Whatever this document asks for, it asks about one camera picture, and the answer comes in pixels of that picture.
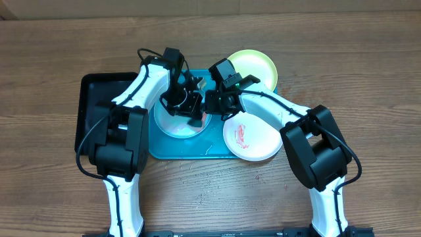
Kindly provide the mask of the light blue plate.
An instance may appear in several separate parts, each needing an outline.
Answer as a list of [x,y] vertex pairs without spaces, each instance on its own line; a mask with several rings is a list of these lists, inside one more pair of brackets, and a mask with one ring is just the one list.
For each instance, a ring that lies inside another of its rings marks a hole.
[[203,113],[200,127],[189,125],[189,117],[171,116],[164,109],[160,102],[154,105],[154,117],[157,126],[166,134],[173,138],[190,138],[201,133],[210,123],[212,116]]

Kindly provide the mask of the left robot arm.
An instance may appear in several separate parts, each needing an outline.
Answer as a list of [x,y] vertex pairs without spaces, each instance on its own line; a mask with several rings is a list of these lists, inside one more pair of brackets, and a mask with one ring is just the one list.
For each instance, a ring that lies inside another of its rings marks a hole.
[[98,102],[93,126],[76,144],[79,171],[105,183],[111,225],[105,236],[141,236],[144,220],[139,208],[139,176],[149,156],[149,111],[156,102],[174,116],[201,125],[202,97],[184,55],[167,47],[164,53],[141,57],[140,72],[128,88],[111,101]]

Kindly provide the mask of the white plate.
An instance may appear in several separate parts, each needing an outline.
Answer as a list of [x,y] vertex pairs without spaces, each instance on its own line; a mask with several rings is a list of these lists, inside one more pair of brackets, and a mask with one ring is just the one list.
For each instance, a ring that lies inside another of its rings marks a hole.
[[246,161],[271,158],[283,144],[277,130],[261,118],[242,112],[224,122],[223,139],[235,156]]

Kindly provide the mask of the yellow green plate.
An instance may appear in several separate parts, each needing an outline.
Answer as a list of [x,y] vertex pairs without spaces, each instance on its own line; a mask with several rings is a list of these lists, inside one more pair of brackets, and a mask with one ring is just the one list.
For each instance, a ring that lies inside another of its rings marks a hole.
[[264,53],[253,49],[244,49],[231,54],[228,60],[242,77],[253,75],[269,90],[276,89],[278,72],[274,62]]

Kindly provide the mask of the green and pink sponge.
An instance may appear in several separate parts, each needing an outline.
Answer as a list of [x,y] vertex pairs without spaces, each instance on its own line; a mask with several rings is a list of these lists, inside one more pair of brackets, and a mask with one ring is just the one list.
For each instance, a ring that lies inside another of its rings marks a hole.
[[203,125],[203,121],[191,118],[188,120],[187,124],[191,127],[201,128]]

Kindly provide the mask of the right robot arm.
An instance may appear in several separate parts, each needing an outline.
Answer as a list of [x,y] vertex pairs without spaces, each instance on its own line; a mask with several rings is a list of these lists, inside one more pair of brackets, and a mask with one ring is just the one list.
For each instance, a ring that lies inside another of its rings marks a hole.
[[222,120],[249,113],[279,131],[289,166],[310,192],[311,236],[352,236],[343,208],[343,187],[357,181],[362,165],[346,144],[330,110],[296,105],[253,75],[242,77],[224,58],[209,68],[216,83],[205,93],[205,112]]

